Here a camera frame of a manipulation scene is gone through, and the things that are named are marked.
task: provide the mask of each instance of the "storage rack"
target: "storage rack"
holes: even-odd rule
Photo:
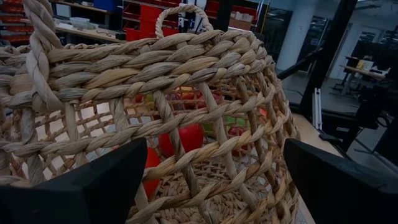
[[[139,18],[140,18],[140,10],[139,10],[139,5],[146,5],[146,6],[152,6],[152,7],[157,7],[159,9],[168,9],[170,7],[177,7],[180,4],[181,0],[123,0],[123,21],[122,21],[122,27],[123,29],[125,28],[134,28],[139,24]],[[247,7],[242,7],[242,6],[233,6],[232,11],[239,11],[242,13],[248,13],[250,15],[254,16],[254,19],[252,21],[252,31],[256,31],[257,29],[257,16],[259,14],[259,11],[261,11],[261,6],[262,2],[260,1],[261,4],[259,4],[259,7],[257,9],[251,9]],[[206,14],[209,18],[209,21],[214,24],[216,21],[217,13],[218,13],[218,8],[219,8],[220,3],[218,1],[207,1],[207,7],[206,7]],[[168,28],[174,28],[178,29],[178,15],[175,16],[169,16],[165,21],[164,21],[164,27]]]
[[[34,28],[20,22],[27,19],[22,0],[2,0],[0,5],[0,45],[28,44]]]

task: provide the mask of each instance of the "wicker basket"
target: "wicker basket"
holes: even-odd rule
[[[0,54],[15,71],[0,75],[1,107],[13,109],[1,117],[0,184],[35,185],[145,137],[162,163],[143,182],[160,184],[151,198],[140,186],[127,223],[294,221],[299,194],[282,151],[299,135],[272,58],[252,33],[213,30],[186,5],[160,15],[156,39],[62,47],[50,4],[24,7],[35,27],[31,50]],[[206,32],[164,37],[162,21],[179,12],[201,15]],[[186,153],[178,128],[195,123],[205,142]],[[163,133],[169,158],[157,146]]]

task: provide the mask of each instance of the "red storage bin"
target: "red storage bin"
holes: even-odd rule
[[[177,7],[180,5],[180,3],[176,3],[170,0],[166,1],[161,1],[161,0],[154,0],[154,4],[157,6],[162,6],[162,7]]]
[[[179,33],[178,29],[172,29],[172,28],[167,28],[167,27],[163,27],[162,30],[163,30],[163,35],[165,37]]]
[[[138,40],[140,32],[132,28],[124,28],[126,31],[126,41]]]
[[[123,31],[126,31],[126,28],[138,30],[139,24],[136,22],[126,22],[126,25],[123,27]]]
[[[32,26],[6,26],[6,30],[11,32],[33,32],[34,28]]]
[[[207,16],[217,17],[218,8],[220,7],[220,3],[216,1],[208,1],[206,7]]]
[[[155,32],[156,20],[140,18],[140,31],[146,34],[153,34]]]
[[[181,0],[168,0],[168,2],[172,2],[179,5],[181,3]]]
[[[159,14],[162,13],[161,9],[152,6],[141,5],[141,18],[145,20],[156,20]]]
[[[22,0],[3,0],[3,3],[7,3],[7,4],[22,4]]]
[[[29,35],[4,35],[1,38],[4,40],[8,40],[11,43],[14,42],[28,42],[29,41]]]
[[[0,21],[3,23],[21,23],[21,19],[27,19],[24,16],[0,16]]]
[[[132,28],[124,28],[126,30],[126,41],[133,41],[145,38],[155,37],[155,33],[145,33]]]
[[[131,18],[131,19],[139,19],[139,7],[136,7],[134,5],[128,5],[124,10],[123,10],[123,16]]]
[[[23,7],[2,6],[1,10],[3,12],[8,12],[8,13],[19,13],[19,14],[25,13]]]
[[[155,33],[147,34],[144,32],[140,32],[140,34],[139,34],[140,39],[153,38],[153,37],[155,37]]]

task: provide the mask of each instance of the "floor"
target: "floor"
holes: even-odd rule
[[[308,77],[305,75],[293,75],[283,81],[285,95],[290,102],[299,103],[308,83]],[[321,88],[322,109],[334,110],[344,113],[355,113],[359,107],[359,102],[355,98],[336,95],[337,91],[331,88],[341,83],[340,80],[328,79]],[[381,156],[373,156],[363,152],[372,150],[386,129],[379,127],[377,130],[364,129],[357,137],[351,147],[348,149],[348,155],[358,164],[368,168],[398,176],[398,168]]]

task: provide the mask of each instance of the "basket bottom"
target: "basket bottom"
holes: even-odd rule
[[[234,160],[236,165],[240,164],[240,166],[237,167],[244,167],[242,166],[242,161],[244,161],[244,159],[234,157]],[[195,164],[193,169],[198,177],[198,182],[202,189],[204,186],[215,182],[229,182],[225,166],[216,160]],[[258,200],[263,198],[269,199],[271,196],[271,199],[268,200],[269,204],[261,216],[261,223],[293,223],[298,208],[298,194],[292,196],[288,187],[282,200],[280,200],[278,204],[275,204],[274,202],[271,202],[271,200],[274,199],[274,194],[271,192],[271,185],[269,185],[265,180],[265,177],[252,177],[245,181],[244,184]],[[189,195],[189,190],[182,173],[177,172],[174,173],[174,175],[162,178],[157,194],[150,201],[154,201],[162,197],[181,197],[181,195]],[[243,201],[237,190],[228,194],[215,195],[214,197],[205,200],[206,211],[211,213],[212,217],[216,217],[216,219],[219,220],[219,223],[222,223],[223,220],[226,220],[229,217],[233,217],[233,215],[238,214],[247,207],[247,204]],[[164,224],[206,223],[200,215],[197,207],[181,208],[177,205],[174,208],[160,210],[154,215],[159,223]]]

